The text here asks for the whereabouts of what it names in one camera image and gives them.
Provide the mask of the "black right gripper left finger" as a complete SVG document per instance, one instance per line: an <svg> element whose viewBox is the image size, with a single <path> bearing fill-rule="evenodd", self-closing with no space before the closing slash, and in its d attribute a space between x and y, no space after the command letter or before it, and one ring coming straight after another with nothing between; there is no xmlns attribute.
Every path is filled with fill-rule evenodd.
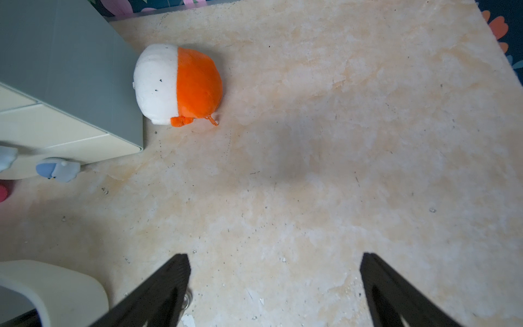
<svg viewBox="0 0 523 327"><path fill-rule="evenodd" d="M191 267L187 254L176 254L93 326L177 326L184 314Z"/></svg>

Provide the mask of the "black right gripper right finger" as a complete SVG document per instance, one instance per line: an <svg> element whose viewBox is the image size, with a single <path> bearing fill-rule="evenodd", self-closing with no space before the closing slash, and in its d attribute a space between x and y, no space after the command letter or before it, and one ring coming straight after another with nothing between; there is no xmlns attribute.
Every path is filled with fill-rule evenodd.
<svg viewBox="0 0 523 327"><path fill-rule="evenodd" d="M364 253L360 273L374 326L459 326L375 253Z"/></svg>

